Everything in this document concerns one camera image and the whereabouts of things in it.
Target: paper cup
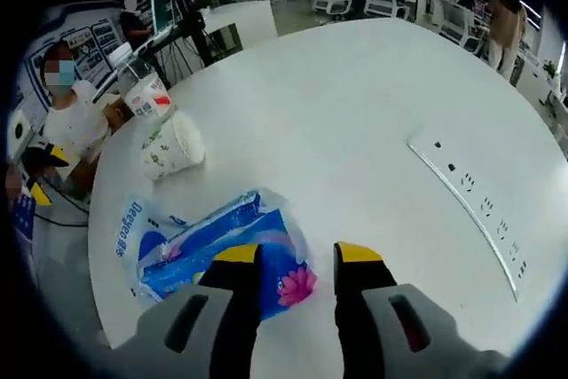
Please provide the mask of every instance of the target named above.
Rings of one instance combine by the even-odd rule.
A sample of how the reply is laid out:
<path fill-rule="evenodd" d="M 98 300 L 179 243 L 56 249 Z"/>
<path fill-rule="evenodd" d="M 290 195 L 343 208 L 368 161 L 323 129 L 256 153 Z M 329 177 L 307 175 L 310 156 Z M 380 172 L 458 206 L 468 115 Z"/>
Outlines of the paper cup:
<path fill-rule="evenodd" d="M 142 146 L 142 167 L 152 180 L 199 164 L 204 158 L 201 134 L 181 111 L 176 111 Z"/>

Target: white shirt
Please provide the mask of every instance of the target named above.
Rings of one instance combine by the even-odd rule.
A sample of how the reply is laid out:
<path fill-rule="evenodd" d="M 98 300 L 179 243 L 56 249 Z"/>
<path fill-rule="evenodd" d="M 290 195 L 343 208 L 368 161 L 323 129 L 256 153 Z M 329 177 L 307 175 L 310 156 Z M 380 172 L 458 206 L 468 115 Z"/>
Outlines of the white shirt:
<path fill-rule="evenodd" d="M 70 166 L 78 158 L 92 162 L 102 150 L 102 142 L 110 136 L 108 121 L 102 111 L 92 103 L 97 89 L 91 82 L 81 80 L 73 85 L 77 100 L 62 110 L 50 108 L 43 134 L 49 141 L 61 146 L 70 160 Z"/>

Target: power outlet strip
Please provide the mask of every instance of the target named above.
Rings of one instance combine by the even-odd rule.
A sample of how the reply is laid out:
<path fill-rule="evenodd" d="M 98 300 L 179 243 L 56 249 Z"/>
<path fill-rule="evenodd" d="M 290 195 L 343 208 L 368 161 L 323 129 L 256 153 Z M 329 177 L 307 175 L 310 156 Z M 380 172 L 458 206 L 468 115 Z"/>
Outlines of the power outlet strip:
<path fill-rule="evenodd" d="M 426 127 L 408 141 L 408 146 L 428 165 L 468 211 L 497 256 L 518 301 L 530 268 L 524 251 L 523 233 L 515 229 L 505 197 L 478 167 L 484 146 L 468 135 Z"/>

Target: white round table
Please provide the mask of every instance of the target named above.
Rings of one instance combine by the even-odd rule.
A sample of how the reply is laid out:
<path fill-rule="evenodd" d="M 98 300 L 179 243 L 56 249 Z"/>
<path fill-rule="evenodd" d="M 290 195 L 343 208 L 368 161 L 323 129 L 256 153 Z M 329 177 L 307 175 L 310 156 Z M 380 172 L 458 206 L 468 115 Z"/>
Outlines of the white round table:
<path fill-rule="evenodd" d="M 290 201 L 319 286 L 261 324 L 252 377 L 341 377 L 336 241 L 380 252 L 399 283 L 452 313 L 460 335 L 480 349 L 510 354 L 545 309 L 566 259 L 566 164 L 531 106 L 465 50 L 402 20 L 338 23 L 242 51 L 170 94 L 201 129 L 202 166 L 157 183 L 144 178 L 139 149 L 147 130 L 137 121 L 111 137 L 99 161 L 89 260 L 113 348 L 135 333 L 142 312 L 114 253 L 131 193 L 189 221 L 261 186 Z M 406 144 L 425 123 L 453 114 L 469 117 L 472 131 L 523 141 L 521 155 L 533 160 L 519 168 L 532 187 L 547 188 L 531 218 L 541 231 L 535 240 L 546 242 L 547 267 L 532 269 L 519 302 L 469 215 Z"/>

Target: brown jacket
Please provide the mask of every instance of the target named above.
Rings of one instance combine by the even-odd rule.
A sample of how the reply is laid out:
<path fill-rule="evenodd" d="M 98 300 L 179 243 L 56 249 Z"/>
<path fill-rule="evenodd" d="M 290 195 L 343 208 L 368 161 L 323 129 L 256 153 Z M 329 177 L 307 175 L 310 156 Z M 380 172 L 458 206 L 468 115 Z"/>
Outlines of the brown jacket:
<path fill-rule="evenodd" d="M 499 0 L 491 0 L 489 9 L 493 13 L 489 38 L 503 48 L 516 50 L 526 31 L 525 7 L 521 5 L 521 10 L 513 13 Z"/>

